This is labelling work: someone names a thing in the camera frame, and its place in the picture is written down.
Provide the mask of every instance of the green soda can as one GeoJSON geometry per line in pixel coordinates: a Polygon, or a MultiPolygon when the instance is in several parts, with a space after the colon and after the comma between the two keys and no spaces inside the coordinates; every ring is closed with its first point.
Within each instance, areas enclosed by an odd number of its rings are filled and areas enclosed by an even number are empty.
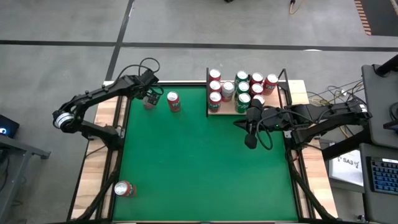
{"type": "Polygon", "coordinates": [[[245,71],[238,71],[235,75],[235,88],[238,87],[240,82],[249,81],[249,75],[245,71]]]}
{"type": "Polygon", "coordinates": [[[240,82],[238,84],[238,88],[236,89],[235,92],[235,101],[238,99],[239,94],[242,93],[249,93],[250,92],[250,86],[248,82],[240,82]]]}
{"type": "Polygon", "coordinates": [[[235,111],[238,113],[244,113],[250,106],[250,95],[242,93],[238,96],[238,100],[235,104],[235,111]]]}

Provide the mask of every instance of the gray floor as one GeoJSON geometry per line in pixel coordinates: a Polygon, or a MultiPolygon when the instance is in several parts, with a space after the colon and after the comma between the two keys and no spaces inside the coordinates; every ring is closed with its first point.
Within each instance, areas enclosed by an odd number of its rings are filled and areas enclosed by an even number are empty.
{"type": "MultiPolygon", "coordinates": [[[[127,0],[2,0],[0,40],[115,42],[126,6],[127,0]]],[[[353,0],[307,1],[294,16],[288,6],[288,0],[136,0],[124,41],[398,47],[397,37],[364,33],[353,0]]],[[[73,95],[99,87],[113,50],[0,45],[0,114],[21,123],[18,140],[52,152],[47,161],[32,160],[18,195],[24,204],[14,208],[11,220],[66,219],[87,141],[53,128],[51,113],[73,95]]],[[[126,65],[155,57],[161,80],[204,80],[206,67],[219,68],[225,79],[240,69],[268,74],[286,68],[289,78],[305,80],[308,91],[319,92],[360,79],[362,65],[383,63],[394,54],[122,48],[113,78],[126,65]]],[[[95,108],[86,118],[92,120],[94,113],[95,108]]],[[[324,138],[343,136],[334,130],[324,138]]],[[[363,213],[358,193],[333,189],[333,195],[339,217],[354,220],[363,213]]]]}

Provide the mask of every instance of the wooden table frame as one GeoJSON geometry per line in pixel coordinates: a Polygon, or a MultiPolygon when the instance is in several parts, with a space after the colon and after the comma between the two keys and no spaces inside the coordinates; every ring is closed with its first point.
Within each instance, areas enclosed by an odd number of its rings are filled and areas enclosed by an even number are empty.
{"type": "MultiPolygon", "coordinates": [[[[162,83],[164,85],[175,85],[178,83],[179,85],[185,86],[187,84],[191,86],[205,86],[206,82],[182,81],[162,83]]],[[[303,80],[289,80],[289,86],[293,104],[309,103],[303,80]]],[[[277,103],[277,106],[279,106],[279,99],[275,97],[275,102],[270,103],[277,103]]],[[[127,119],[125,119],[125,114],[128,113],[128,111],[129,102],[127,102],[127,99],[125,97],[112,98],[98,105],[94,123],[100,126],[104,126],[106,124],[125,126],[128,119],[128,116],[127,119]]],[[[314,146],[319,146],[319,142],[316,140],[313,140],[311,144],[314,146]]],[[[88,154],[101,146],[103,146],[103,143],[100,139],[90,141],[86,153],[88,154]]],[[[87,206],[92,202],[96,194],[100,191],[104,174],[109,175],[109,171],[106,172],[105,167],[108,166],[109,168],[113,169],[116,156],[117,152],[108,152],[107,148],[104,148],[103,150],[98,151],[83,160],[80,176],[78,179],[78,183],[76,184],[75,194],[73,196],[70,211],[68,214],[68,220],[80,216],[85,211],[87,206]]],[[[337,217],[335,203],[329,185],[328,175],[326,173],[325,165],[322,158],[322,152],[312,147],[306,147],[299,156],[300,162],[295,162],[296,169],[299,170],[304,177],[307,176],[307,178],[304,179],[308,181],[307,183],[309,184],[311,191],[317,197],[319,202],[326,208],[326,210],[331,215],[337,217]]],[[[316,211],[314,212],[311,206],[308,206],[308,200],[304,196],[301,188],[296,183],[294,183],[294,185],[296,185],[297,188],[293,187],[293,189],[297,189],[298,192],[298,199],[296,200],[300,201],[299,206],[297,206],[296,204],[296,207],[300,207],[297,208],[297,210],[301,210],[300,213],[302,214],[302,217],[320,218],[319,214],[316,211]]],[[[104,198],[104,206],[101,207],[102,214],[99,215],[95,213],[91,218],[106,218],[113,216],[113,196],[111,195],[111,192],[112,190],[109,189],[104,198]]]]}

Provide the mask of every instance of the green felt mat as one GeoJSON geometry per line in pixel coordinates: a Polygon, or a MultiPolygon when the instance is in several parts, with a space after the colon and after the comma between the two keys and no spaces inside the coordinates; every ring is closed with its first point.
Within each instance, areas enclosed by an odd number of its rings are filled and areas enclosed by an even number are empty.
{"type": "Polygon", "coordinates": [[[243,116],[205,116],[205,88],[165,88],[154,110],[133,100],[120,180],[137,186],[116,199],[115,221],[297,220],[282,133],[250,150],[243,116]],[[182,109],[169,110],[176,91],[182,109]]]}

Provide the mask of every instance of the black floor line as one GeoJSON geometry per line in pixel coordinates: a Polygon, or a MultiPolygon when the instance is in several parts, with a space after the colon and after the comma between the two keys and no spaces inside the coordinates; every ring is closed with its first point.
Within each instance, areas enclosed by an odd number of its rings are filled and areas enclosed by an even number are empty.
{"type": "Polygon", "coordinates": [[[116,45],[116,43],[115,42],[91,42],[91,41],[0,40],[0,45],[114,47],[116,45]]]}
{"type": "Polygon", "coordinates": [[[124,13],[122,25],[120,27],[118,39],[116,41],[116,46],[115,46],[115,48],[113,50],[113,53],[112,53],[112,57],[111,57],[111,61],[109,63],[108,71],[106,72],[105,81],[112,80],[114,68],[116,66],[116,62],[118,61],[119,52],[120,52],[120,48],[122,46],[122,41],[123,41],[123,38],[124,38],[124,34],[126,33],[127,24],[129,23],[129,19],[130,19],[130,14],[131,14],[131,11],[132,11],[132,4],[133,3],[134,3],[134,0],[129,0],[129,2],[127,4],[126,12],[124,13]]]}
{"type": "Polygon", "coordinates": [[[124,42],[122,47],[165,49],[249,49],[249,50],[321,50],[342,52],[398,52],[398,47],[340,47],[306,45],[256,45],[256,44],[190,44],[124,42]]]}

